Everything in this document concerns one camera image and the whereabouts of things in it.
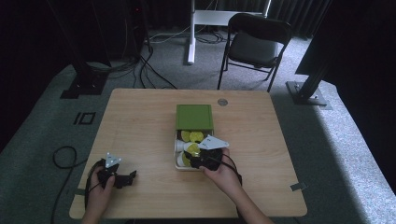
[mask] chair backrest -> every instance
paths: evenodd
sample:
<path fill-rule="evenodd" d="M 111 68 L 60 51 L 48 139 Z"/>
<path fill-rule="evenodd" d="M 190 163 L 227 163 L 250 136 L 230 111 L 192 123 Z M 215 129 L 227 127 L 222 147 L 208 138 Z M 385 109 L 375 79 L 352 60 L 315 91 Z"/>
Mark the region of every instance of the chair backrest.
<path fill-rule="evenodd" d="M 263 16 L 237 13 L 228 21 L 228 27 L 236 32 L 245 32 L 258 39 L 288 45 L 292 38 L 291 26 L 284 21 L 274 21 Z"/>

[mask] black chair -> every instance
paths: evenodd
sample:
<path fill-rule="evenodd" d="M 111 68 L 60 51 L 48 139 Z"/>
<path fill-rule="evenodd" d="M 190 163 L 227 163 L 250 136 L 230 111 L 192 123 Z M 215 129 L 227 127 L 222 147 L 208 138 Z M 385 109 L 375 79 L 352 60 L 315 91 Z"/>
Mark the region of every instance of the black chair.
<path fill-rule="evenodd" d="M 231 40 L 233 32 L 236 32 L 236 34 Z M 223 72 L 228 70 L 228 64 L 233 64 L 267 73 L 264 81 L 268 80 L 269 76 L 273 74 L 267 89 L 269 92 L 282 60 L 283 52 L 291 38 L 292 30 L 286 22 L 269 20 L 263 16 L 247 13 L 237 13 L 232 16 L 228 22 L 228 38 L 221 64 L 218 90 L 220 89 Z M 282 44 L 279 53 L 278 43 Z"/>

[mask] box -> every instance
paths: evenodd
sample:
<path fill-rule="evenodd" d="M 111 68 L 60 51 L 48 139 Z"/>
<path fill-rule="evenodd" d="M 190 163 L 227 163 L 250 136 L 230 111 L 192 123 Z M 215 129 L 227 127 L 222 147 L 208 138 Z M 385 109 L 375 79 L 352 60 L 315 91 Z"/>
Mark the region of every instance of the box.
<path fill-rule="evenodd" d="M 199 143 L 199 140 L 202 141 L 209 134 L 214 135 L 211 105 L 177 105 L 174 152 L 177 170 L 199 171 L 188 165 L 189 160 L 183 155 L 183 149 L 193 145 L 192 141 L 195 139 L 198 139 Z"/>

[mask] person's left hand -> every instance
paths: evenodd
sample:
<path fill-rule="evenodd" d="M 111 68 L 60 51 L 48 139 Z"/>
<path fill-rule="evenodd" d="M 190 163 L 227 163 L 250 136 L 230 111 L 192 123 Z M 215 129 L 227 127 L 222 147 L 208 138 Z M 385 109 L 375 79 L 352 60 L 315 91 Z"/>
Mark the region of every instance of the person's left hand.
<path fill-rule="evenodd" d="M 106 211 L 108 203 L 110 202 L 111 190 L 114 186 L 115 176 L 111 176 L 103 189 L 99 184 L 98 172 L 103 170 L 103 167 L 96 167 L 91 177 L 91 191 L 88 199 L 87 208 L 85 209 L 82 223 L 98 223 L 102 214 Z"/>

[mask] white desk leg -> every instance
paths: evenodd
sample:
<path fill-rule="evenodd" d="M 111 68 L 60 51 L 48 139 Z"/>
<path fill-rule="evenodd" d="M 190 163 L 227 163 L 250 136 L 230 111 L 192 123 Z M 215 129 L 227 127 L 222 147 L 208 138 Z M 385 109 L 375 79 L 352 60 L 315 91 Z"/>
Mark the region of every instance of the white desk leg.
<path fill-rule="evenodd" d="M 189 47 L 189 64 L 194 64 L 195 58 L 195 21 L 194 21 L 194 14 L 195 14 L 195 0 L 191 0 L 191 34 L 190 34 L 190 47 Z"/>

